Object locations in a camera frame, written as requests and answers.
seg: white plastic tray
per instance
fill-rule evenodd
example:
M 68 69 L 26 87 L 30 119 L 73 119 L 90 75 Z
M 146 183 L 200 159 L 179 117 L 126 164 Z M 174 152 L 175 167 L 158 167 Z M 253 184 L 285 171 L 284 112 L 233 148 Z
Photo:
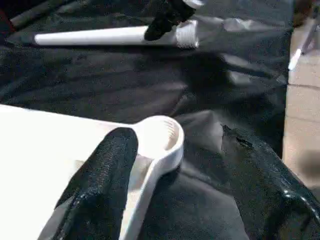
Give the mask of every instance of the white plastic tray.
M 71 176 L 117 127 L 133 128 L 139 141 L 120 233 L 133 240 L 157 180 L 181 162 L 181 126 L 167 116 L 129 125 L 0 105 L 0 238 L 37 239 Z

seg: shiny black plastic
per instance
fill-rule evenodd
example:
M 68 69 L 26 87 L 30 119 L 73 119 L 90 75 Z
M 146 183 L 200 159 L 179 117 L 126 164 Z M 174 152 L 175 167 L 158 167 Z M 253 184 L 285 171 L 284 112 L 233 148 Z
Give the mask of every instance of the shiny black plastic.
M 320 239 L 320 203 L 268 144 L 224 126 L 221 149 L 250 239 Z

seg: white plastic object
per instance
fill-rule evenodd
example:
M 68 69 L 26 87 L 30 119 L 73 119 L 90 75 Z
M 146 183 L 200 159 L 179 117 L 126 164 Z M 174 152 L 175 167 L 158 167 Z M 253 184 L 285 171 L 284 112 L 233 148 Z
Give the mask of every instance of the white plastic object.
M 0 187 L 9 196 L 0 200 L 6 221 L 2 239 L 37 239 L 73 174 L 108 132 L 128 127 L 136 132 L 139 147 L 120 240 L 133 240 L 157 180 L 183 157 L 183 129 L 167 116 L 123 124 L 6 105 L 0 105 L 0 115 Z
M 188 20 L 155 41 L 144 40 L 148 26 L 106 28 L 84 31 L 68 31 L 36 34 L 34 41 L 41 46 L 175 46 L 197 48 L 196 20 Z
M 193 9 L 199 9 L 206 4 L 206 0 L 183 0 L 183 2 Z

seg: white tube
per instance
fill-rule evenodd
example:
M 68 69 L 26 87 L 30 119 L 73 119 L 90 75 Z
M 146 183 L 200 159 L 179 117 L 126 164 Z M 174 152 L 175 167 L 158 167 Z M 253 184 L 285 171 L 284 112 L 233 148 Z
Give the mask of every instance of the white tube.
M 41 46 L 162 45 L 176 46 L 179 48 L 197 48 L 199 46 L 197 21 L 195 20 L 189 20 L 180 24 L 156 41 L 144 40 L 147 28 L 148 26 L 135 26 L 37 34 L 34 37 L 34 41 Z

